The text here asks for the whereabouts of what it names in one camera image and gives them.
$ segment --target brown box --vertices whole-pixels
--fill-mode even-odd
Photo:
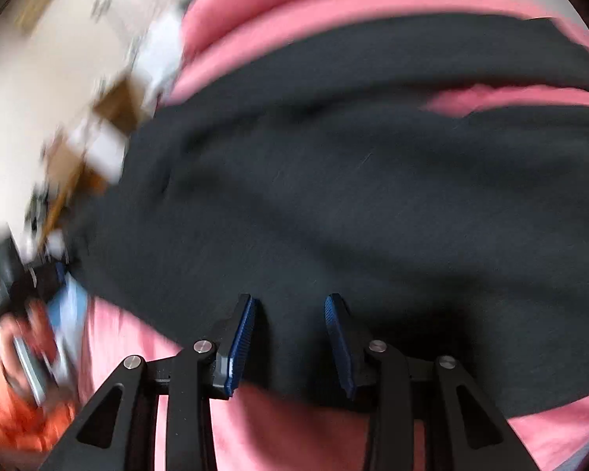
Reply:
[[[75,177],[83,170],[83,159],[66,143],[63,135],[58,134],[55,141],[44,153],[46,161],[46,179],[59,191],[75,182]]]
[[[130,136],[150,115],[142,109],[145,88],[130,75],[121,76],[94,106],[95,114]]]

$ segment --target cardboard box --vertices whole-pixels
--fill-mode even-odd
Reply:
[[[83,159],[67,143],[65,136],[58,133],[53,143],[44,151],[46,179],[48,183],[63,191],[74,184],[75,177],[83,170]]]
[[[144,85],[126,73],[92,106],[92,111],[125,136],[130,136],[142,122],[151,118],[142,109],[145,94]]]
[[[82,156],[88,169],[109,184],[118,183],[123,173],[127,137],[117,127],[91,113],[70,131],[66,143]]]

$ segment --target metal screw head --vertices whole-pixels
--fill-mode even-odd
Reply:
[[[124,360],[124,367],[126,369],[132,370],[137,368],[142,363],[142,358],[139,356],[129,356]]]
[[[385,352],[387,348],[386,343],[381,340],[371,340],[369,342],[369,349],[373,352]]]
[[[456,360],[451,356],[441,356],[438,358],[438,364],[447,370],[456,368]]]
[[[199,340],[194,344],[194,350],[199,354],[205,354],[212,350],[212,343],[209,340]]]

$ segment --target clutter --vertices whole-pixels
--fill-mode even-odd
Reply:
[[[39,256],[24,265],[11,234],[0,239],[0,319],[6,314],[27,319],[28,305],[33,300],[50,302],[63,288],[65,262]],[[52,366],[46,356],[38,357],[23,338],[14,338],[19,357],[33,397],[38,405],[46,404],[58,389]]]
[[[52,363],[52,373],[58,386],[69,389],[78,399],[78,368],[81,363],[83,329],[88,295],[69,274],[65,285],[48,303],[48,318],[55,333],[58,356]]]
[[[127,138],[151,118],[143,106],[145,86],[131,71],[123,72],[101,92],[78,123],[70,130],[62,128],[42,152],[46,182],[56,196],[48,197],[47,208],[44,196],[39,199],[34,193],[31,198],[27,217],[38,252],[50,233],[73,215],[77,199],[100,195],[118,182]]]
[[[53,191],[54,193],[51,196],[48,183],[36,184],[33,188],[33,194],[24,216],[24,224],[28,226],[33,236],[37,235],[46,222],[50,203],[55,200],[58,194],[56,190]]]

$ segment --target blue object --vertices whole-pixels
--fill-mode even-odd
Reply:
[[[225,392],[231,396],[240,385],[244,366],[249,355],[251,347],[251,335],[255,325],[256,301],[249,298],[244,314],[236,331],[234,343],[229,355],[229,369],[227,371],[227,380],[225,381]]]
[[[327,296],[325,300],[325,326],[330,336],[331,351],[334,356],[334,363],[336,363],[340,386],[347,393],[347,398],[353,399],[355,397],[355,380],[353,378],[351,354],[331,296]]]
[[[65,274],[66,274],[66,267],[63,262],[57,262],[55,265],[57,268],[57,278],[59,279],[59,283],[63,283],[65,281]]]
[[[69,274],[65,276],[65,285],[57,292],[48,303],[46,310],[50,325],[57,332],[61,327],[73,327],[85,324],[85,312],[87,311],[87,292]]]

